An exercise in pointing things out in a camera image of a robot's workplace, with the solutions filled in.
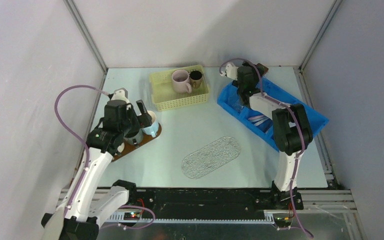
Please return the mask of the light blue mug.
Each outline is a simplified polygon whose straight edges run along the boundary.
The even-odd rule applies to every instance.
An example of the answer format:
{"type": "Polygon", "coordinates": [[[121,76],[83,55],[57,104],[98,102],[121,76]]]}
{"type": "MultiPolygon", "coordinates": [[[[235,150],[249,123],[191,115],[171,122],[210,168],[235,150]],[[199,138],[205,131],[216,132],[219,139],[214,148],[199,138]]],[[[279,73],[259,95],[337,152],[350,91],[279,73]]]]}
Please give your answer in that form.
{"type": "Polygon", "coordinates": [[[160,124],[157,120],[157,116],[156,114],[151,111],[151,110],[148,110],[147,113],[150,115],[151,117],[151,125],[150,126],[147,126],[147,127],[143,127],[142,128],[142,131],[148,135],[148,136],[151,136],[153,138],[156,138],[157,137],[157,133],[160,129],[160,124]]]}

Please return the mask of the dark grey mug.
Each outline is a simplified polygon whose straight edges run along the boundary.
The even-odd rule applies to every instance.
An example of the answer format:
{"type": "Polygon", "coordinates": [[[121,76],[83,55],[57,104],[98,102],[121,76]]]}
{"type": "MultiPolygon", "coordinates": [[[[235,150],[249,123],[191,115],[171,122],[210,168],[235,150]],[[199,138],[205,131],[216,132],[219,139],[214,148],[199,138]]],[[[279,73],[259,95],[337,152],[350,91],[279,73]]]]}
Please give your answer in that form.
{"type": "Polygon", "coordinates": [[[139,128],[137,131],[131,131],[124,136],[124,140],[132,146],[138,146],[144,139],[144,133],[142,128],[139,128]]]}

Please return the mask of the pink mug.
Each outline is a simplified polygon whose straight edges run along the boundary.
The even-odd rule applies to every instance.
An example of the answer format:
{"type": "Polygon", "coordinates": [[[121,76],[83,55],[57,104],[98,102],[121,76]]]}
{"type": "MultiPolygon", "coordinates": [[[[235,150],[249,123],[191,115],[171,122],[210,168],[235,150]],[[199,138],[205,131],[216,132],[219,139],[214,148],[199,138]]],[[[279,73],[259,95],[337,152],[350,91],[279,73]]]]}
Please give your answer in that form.
{"type": "Polygon", "coordinates": [[[175,70],[171,75],[172,88],[176,93],[188,93],[192,92],[192,86],[190,84],[190,75],[188,71],[184,69],[175,70]]]}

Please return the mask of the clear container with brown lid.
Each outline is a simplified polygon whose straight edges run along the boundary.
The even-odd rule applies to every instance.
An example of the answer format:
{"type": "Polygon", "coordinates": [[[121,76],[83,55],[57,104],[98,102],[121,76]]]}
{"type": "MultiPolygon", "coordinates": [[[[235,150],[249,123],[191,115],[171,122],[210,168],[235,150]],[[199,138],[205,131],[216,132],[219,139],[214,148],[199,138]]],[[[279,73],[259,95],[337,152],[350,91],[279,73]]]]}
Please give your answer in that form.
{"type": "Polygon", "coordinates": [[[260,63],[256,64],[255,67],[257,68],[260,77],[265,76],[268,73],[268,71],[269,71],[268,67],[266,67],[266,66],[264,66],[264,65],[262,65],[260,63]]]}

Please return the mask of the white ribbed mug black rim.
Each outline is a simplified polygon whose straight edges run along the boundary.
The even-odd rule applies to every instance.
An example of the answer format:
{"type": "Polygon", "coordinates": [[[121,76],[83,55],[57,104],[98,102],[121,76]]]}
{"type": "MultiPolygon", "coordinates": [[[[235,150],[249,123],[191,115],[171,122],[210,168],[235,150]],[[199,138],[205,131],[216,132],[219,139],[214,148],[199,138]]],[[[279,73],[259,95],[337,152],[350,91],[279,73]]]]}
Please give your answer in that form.
{"type": "Polygon", "coordinates": [[[116,148],[116,154],[117,155],[121,155],[124,149],[125,149],[125,143],[123,142],[121,145],[119,145],[116,148]]]}

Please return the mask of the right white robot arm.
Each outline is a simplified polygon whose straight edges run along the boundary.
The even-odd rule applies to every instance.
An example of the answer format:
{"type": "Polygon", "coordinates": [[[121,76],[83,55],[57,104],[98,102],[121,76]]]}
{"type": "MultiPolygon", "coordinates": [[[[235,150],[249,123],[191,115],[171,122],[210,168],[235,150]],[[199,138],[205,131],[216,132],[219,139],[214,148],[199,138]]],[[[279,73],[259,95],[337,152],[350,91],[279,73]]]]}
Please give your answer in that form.
{"type": "Polygon", "coordinates": [[[242,103],[272,120],[279,161],[270,201],[275,208],[284,209],[297,199],[297,172],[302,155],[313,140],[305,107],[282,102],[264,92],[260,70],[255,66],[240,66],[236,81],[242,103]]]}

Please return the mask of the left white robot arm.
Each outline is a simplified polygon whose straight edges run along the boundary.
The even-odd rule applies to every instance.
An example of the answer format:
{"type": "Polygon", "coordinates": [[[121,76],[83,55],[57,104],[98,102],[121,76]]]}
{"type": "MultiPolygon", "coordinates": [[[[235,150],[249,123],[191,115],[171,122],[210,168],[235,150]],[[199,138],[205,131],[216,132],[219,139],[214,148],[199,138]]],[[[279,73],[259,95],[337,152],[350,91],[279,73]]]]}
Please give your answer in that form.
{"type": "Polygon", "coordinates": [[[95,240],[106,218],[124,206],[133,208],[138,194],[132,182],[117,180],[110,191],[95,206],[91,206],[98,183],[109,163],[121,150],[124,140],[131,139],[143,127],[152,124],[142,100],[136,101],[140,115],[125,100],[110,100],[104,107],[104,116],[84,141],[85,155],[80,168],[54,213],[42,218],[44,240],[95,240]]]}

